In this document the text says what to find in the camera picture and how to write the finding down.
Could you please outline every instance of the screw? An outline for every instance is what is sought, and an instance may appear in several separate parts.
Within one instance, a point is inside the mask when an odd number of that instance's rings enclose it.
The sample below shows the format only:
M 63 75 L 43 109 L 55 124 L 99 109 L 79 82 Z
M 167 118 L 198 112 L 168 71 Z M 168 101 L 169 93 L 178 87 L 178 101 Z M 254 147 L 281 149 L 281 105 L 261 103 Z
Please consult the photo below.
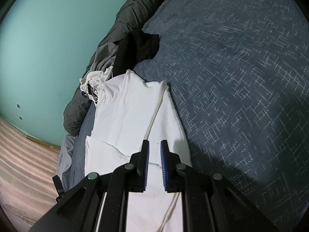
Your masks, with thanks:
M 132 163 L 125 164 L 125 169 L 132 170 L 134 168 L 134 165 Z
M 222 176 L 222 174 L 220 174 L 220 173 L 214 173 L 214 174 L 213 174 L 213 179 L 214 179 L 214 180 L 217 180 L 217 181 L 220 181 L 220 180 L 223 179 L 223 176 Z
M 89 180 L 95 180 L 98 177 L 97 173 L 90 173 L 88 174 L 88 179 Z
M 176 168 L 178 170 L 185 170 L 186 169 L 186 165 L 185 164 L 182 164 L 182 163 L 179 163 L 176 165 Z

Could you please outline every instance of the teal wall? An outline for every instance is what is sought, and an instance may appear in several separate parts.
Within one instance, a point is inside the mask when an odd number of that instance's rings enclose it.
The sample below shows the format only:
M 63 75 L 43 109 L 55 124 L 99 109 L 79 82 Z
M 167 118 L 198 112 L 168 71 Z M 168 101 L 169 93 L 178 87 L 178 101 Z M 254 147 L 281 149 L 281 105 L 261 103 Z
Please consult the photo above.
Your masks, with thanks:
M 63 110 L 125 1 L 17 0 L 0 25 L 1 117 L 59 145 Z

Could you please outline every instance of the gray sheet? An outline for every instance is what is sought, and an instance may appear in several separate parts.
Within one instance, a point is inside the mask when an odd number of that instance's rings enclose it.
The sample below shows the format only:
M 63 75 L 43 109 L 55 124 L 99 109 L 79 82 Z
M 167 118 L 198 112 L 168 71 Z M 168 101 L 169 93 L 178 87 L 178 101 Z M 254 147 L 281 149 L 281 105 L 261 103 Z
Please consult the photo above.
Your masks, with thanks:
M 58 157 L 56 174 L 59 176 L 64 191 L 69 190 L 70 170 L 72 165 L 72 155 L 75 137 L 66 135 L 61 143 L 60 153 Z
M 160 35 L 160 49 L 135 70 L 170 83 L 194 168 L 223 173 L 291 231 L 309 199 L 309 33 L 298 6 L 165 0 L 143 30 Z M 82 127 L 92 128 L 92 114 Z
M 101 70 L 105 71 L 108 67 L 114 64 L 118 46 L 114 43 L 106 43 L 97 48 L 95 52 L 95 60 L 90 66 L 89 71 L 84 75 L 86 79 L 89 72 Z

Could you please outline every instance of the white cloth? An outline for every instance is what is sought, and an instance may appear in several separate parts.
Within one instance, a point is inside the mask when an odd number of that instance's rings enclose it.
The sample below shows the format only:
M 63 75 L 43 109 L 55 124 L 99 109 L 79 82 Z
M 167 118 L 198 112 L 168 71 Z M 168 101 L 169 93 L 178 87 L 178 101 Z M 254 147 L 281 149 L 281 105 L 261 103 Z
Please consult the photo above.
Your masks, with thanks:
M 92 135 L 86 138 L 85 175 L 112 172 L 148 139 L 147 187 L 142 194 L 129 194 L 127 231 L 182 231 L 180 194 L 168 194 L 163 187 L 160 141 L 166 139 L 182 163 L 191 166 L 191 161 L 166 82 L 145 83 L 128 70 L 94 86 L 98 103 Z
M 97 95 L 97 87 L 99 84 L 104 83 L 106 80 L 109 79 L 110 75 L 112 74 L 113 67 L 108 67 L 105 71 L 92 71 L 89 72 L 86 79 L 80 78 L 80 90 L 87 93 L 88 97 L 95 102 L 95 105 L 97 103 L 96 98 L 92 95 L 91 92 L 88 91 L 88 84 L 93 88 L 94 94 Z

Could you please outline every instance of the striped rug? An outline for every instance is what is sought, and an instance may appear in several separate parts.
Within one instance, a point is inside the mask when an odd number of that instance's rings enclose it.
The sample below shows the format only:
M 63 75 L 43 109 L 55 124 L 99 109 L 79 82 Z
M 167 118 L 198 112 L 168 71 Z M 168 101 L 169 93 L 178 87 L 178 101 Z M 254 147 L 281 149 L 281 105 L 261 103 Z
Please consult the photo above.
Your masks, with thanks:
M 18 231 L 28 231 L 56 203 L 58 155 L 0 118 L 0 204 Z

